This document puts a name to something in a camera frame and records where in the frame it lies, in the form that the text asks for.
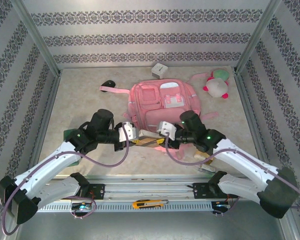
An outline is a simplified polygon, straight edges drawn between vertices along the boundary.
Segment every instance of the backpack pocket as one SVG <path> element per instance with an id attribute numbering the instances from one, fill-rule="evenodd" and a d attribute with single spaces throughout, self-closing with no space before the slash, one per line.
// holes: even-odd
<path id="1" fill-rule="evenodd" d="M 186 105 L 180 85 L 174 81 L 166 82 L 160 86 L 160 94 L 164 108 L 178 108 Z"/>
<path id="2" fill-rule="evenodd" d="M 156 85 L 142 85 L 139 91 L 141 108 L 145 110 L 155 110 L 162 107 L 160 92 Z"/>

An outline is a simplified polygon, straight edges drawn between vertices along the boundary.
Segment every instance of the floor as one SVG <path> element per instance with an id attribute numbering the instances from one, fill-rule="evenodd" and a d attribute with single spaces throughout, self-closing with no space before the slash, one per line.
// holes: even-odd
<path id="1" fill-rule="evenodd" d="M 178 78 L 187 81 L 194 74 L 210 73 L 220 67 L 170 67 L 166 78 Z M 202 90 L 207 78 L 191 81 L 191 85 L 201 100 L 201 114 L 218 112 L 219 116 L 204 122 L 207 128 L 216 129 L 225 134 L 238 147 L 257 156 L 247 119 L 239 97 L 238 89 L 229 66 L 229 98 L 212 98 Z M 117 88 L 131 89 L 140 81 L 154 79 L 150 67 L 80 68 L 64 69 L 57 91 L 51 118 L 43 143 L 40 160 L 52 153 L 63 141 L 63 131 L 78 128 L 89 121 L 98 109 L 107 109 L 114 114 L 115 124 L 125 122 L 122 116 L 127 110 L 128 95 L 100 92 L 99 87 L 107 80 L 116 82 Z M 186 150 L 185 162 L 196 162 L 195 147 Z M 88 156 L 102 163 L 113 164 L 124 155 L 124 151 L 114 152 L 112 145 L 99 144 Z M 239 173 L 226 163 L 216 159 L 212 166 L 230 174 Z M 196 166 L 183 166 L 174 163 L 163 152 L 146 147 L 132 147 L 126 161 L 115 168 L 103 168 L 82 160 L 79 165 L 68 167 L 60 175 L 80 172 L 84 175 L 193 175 L 200 173 Z"/>

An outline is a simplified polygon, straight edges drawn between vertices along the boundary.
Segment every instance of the backpack strap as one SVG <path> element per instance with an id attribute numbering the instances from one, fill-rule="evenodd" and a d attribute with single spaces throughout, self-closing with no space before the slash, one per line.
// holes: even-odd
<path id="1" fill-rule="evenodd" d="M 122 114 L 122 117 L 124 117 L 125 119 L 127 119 L 129 122 L 131 121 L 131 116 L 128 113 L 126 113 L 126 112 L 124 112 Z"/>
<path id="2" fill-rule="evenodd" d="M 114 87 L 108 87 L 108 86 L 100 86 L 99 90 L 101 91 L 107 91 L 115 94 L 130 94 L 130 90 L 123 89 L 123 88 L 114 88 Z"/>
<path id="3" fill-rule="evenodd" d="M 188 83 L 191 80 L 196 79 L 196 78 L 205 78 L 205 77 L 208 77 L 208 76 L 209 76 L 209 73 L 207 73 L 207 72 L 198 73 L 198 74 L 195 74 L 192 77 L 190 77 L 190 79 L 188 81 L 186 81 L 186 83 Z"/>
<path id="4" fill-rule="evenodd" d="M 207 120 L 207 119 L 211 119 L 211 118 L 215 118 L 215 117 L 218 117 L 219 116 L 219 113 L 217 111 L 215 112 L 210 112 L 210 113 L 207 113 L 205 115 L 202 115 L 200 117 L 200 120 L 201 122 L 203 122 L 204 120 Z"/>

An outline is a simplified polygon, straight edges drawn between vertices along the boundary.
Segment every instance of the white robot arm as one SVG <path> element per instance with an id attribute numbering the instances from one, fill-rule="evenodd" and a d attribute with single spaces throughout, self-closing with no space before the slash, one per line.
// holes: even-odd
<path id="1" fill-rule="evenodd" d="M 180 119 L 184 128 L 168 122 L 161 122 L 158 126 L 157 132 L 169 138 L 165 143 L 167 153 L 169 153 L 168 146 L 179 148 L 181 143 L 193 143 L 199 151 L 208 153 L 211 157 L 216 156 L 248 177 L 248 179 L 238 178 L 219 171 L 209 181 L 209 189 L 212 192 L 222 191 L 224 194 L 233 194 L 254 201 L 275 218 L 282 218 L 285 215 L 300 192 L 296 192 L 298 190 L 295 187 L 296 177 L 289 168 L 278 169 L 253 157 L 222 133 L 206 129 L 193 111 L 184 112 L 180 115 Z M 184 163 L 170 157 L 179 164 L 198 164 Z"/>
<path id="2" fill-rule="evenodd" d="M 114 129 L 109 129 L 111 124 L 113 125 L 113 114 L 100 109 L 90 122 L 85 122 L 73 130 L 67 139 L 40 163 L 14 179 L 5 176 L 0 181 L 0 202 L 3 206 L 12 192 L 20 186 L 8 207 L 17 224 L 25 223 L 39 208 L 56 200 L 76 195 L 86 197 L 89 182 L 78 172 L 58 183 L 46 184 L 63 169 L 96 149 L 99 143 L 113 144 L 114 151 L 122 150 L 127 144 L 123 128 L 128 133 L 129 141 L 138 138 L 138 131 L 131 123 L 119 123 Z"/>

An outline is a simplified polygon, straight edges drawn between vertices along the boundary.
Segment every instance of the striped wall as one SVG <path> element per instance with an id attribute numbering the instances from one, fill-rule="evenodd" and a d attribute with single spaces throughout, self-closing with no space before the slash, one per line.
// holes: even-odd
<path id="1" fill-rule="evenodd" d="M 25 0 L 59 68 L 236 66 L 269 0 Z"/>
<path id="2" fill-rule="evenodd" d="M 28 169 L 55 80 L 11 3 L 0 0 L 0 180 Z"/>
<path id="3" fill-rule="evenodd" d="M 270 163 L 292 169 L 300 187 L 300 0 L 281 2 L 241 76 Z"/>

